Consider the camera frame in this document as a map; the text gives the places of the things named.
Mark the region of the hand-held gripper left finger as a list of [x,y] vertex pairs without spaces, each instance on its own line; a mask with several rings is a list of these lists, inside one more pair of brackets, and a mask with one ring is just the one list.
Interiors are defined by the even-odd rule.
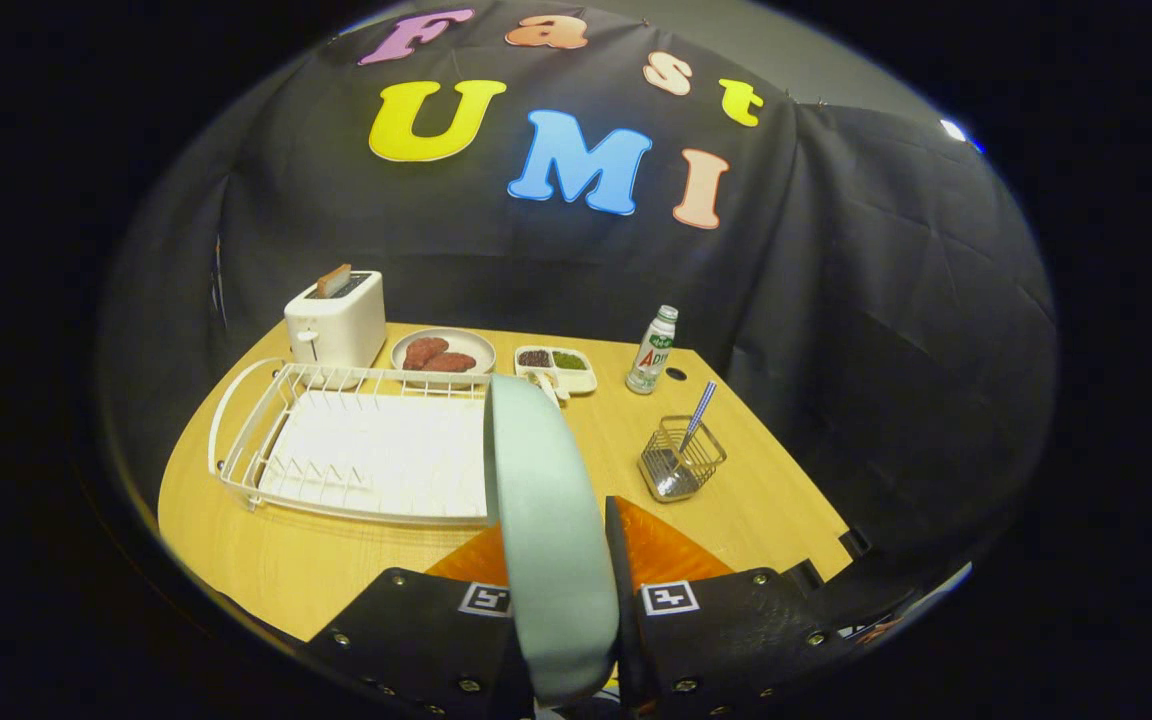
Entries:
[[403,719],[535,717],[498,526],[425,571],[385,569],[305,647]]

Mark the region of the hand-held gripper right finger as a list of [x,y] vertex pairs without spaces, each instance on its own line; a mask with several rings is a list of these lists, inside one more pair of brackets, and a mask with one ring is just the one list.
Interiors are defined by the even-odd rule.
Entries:
[[631,719],[772,719],[858,655],[872,626],[846,574],[733,562],[627,498],[605,503]]

